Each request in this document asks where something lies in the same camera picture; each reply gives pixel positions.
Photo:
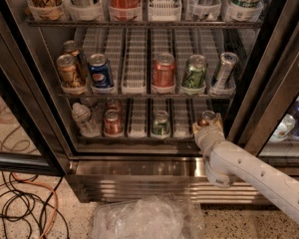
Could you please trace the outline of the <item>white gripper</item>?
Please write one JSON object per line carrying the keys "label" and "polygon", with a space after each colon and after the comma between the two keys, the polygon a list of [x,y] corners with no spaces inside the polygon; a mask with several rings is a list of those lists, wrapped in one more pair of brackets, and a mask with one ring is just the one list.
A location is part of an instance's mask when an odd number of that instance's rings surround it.
{"label": "white gripper", "polygon": [[200,126],[197,122],[192,125],[194,140],[202,155],[210,155],[216,143],[224,141],[223,120],[220,113],[216,113],[215,124]]}

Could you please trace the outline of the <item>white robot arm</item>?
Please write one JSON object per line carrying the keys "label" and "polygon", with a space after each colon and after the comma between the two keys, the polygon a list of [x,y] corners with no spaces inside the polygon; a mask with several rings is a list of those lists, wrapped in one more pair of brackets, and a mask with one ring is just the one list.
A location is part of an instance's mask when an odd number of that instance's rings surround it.
{"label": "white robot arm", "polygon": [[240,178],[299,225],[298,180],[226,140],[220,122],[195,122],[192,129],[211,184],[228,188]]}

